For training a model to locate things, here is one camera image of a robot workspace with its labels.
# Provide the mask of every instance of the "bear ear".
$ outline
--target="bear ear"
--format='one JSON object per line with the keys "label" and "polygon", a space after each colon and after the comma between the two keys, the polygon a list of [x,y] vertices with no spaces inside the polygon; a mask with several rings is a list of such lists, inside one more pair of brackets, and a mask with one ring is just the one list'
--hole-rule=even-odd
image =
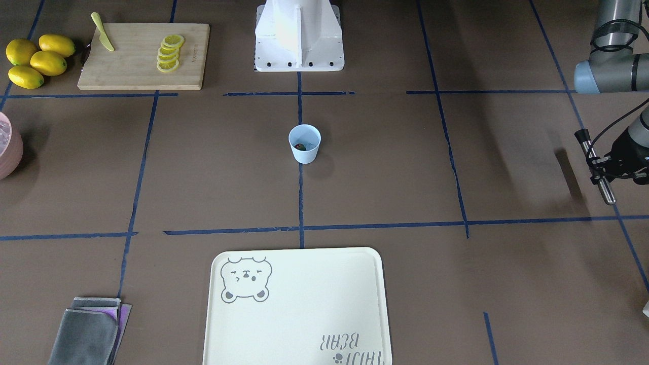
{"label": "bear ear", "polygon": [[258,292],[253,297],[256,301],[265,301],[268,298],[268,288],[262,289],[261,292]]}
{"label": "bear ear", "polygon": [[223,299],[225,303],[232,303],[237,299],[237,297],[234,294],[230,293],[227,288],[225,288],[221,292],[221,299]]}

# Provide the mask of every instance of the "knife handle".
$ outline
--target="knife handle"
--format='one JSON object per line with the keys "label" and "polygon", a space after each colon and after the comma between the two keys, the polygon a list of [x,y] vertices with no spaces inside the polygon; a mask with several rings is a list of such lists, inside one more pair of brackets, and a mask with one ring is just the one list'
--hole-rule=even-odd
{"label": "knife handle", "polygon": [[94,12],[90,14],[90,17],[92,18],[92,21],[95,22],[95,25],[97,26],[97,29],[99,29],[99,32],[106,33],[106,31],[104,31],[104,24],[101,22],[101,17],[99,16],[99,13]]}

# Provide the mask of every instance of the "whole lemon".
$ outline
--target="whole lemon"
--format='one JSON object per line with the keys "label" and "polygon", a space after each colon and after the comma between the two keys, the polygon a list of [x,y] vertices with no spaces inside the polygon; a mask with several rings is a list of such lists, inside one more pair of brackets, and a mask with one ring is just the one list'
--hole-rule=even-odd
{"label": "whole lemon", "polygon": [[38,46],[43,51],[56,52],[63,57],[74,55],[76,50],[74,42],[61,34],[43,34],[38,39]]}
{"label": "whole lemon", "polygon": [[38,51],[29,60],[29,64],[36,69],[36,71],[47,76],[57,76],[62,74],[67,69],[66,60],[63,56],[52,51]]}
{"label": "whole lemon", "polygon": [[43,75],[28,66],[10,68],[9,79],[14,84],[26,89],[35,89],[43,84]]}
{"label": "whole lemon", "polygon": [[37,51],[34,42],[22,38],[12,40],[5,49],[7,59],[15,66],[28,65],[32,55]]}

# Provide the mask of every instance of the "white plastic mount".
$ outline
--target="white plastic mount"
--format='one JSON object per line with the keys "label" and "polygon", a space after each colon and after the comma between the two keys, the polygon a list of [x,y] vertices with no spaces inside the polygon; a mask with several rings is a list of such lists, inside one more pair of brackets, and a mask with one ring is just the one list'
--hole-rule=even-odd
{"label": "white plastic mount", "polygon": [[257,71],[340,71],[340,9],[328,0],[267,0],[257,8]]}

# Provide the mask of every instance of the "white tray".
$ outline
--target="white tray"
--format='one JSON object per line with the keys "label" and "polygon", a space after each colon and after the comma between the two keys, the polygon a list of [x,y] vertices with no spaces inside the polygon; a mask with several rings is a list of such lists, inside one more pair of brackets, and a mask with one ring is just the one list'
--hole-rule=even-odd
{"label": "white tray", "polygon": [[391,365],[368,247],[229,251],[212,262],[203,365]]}

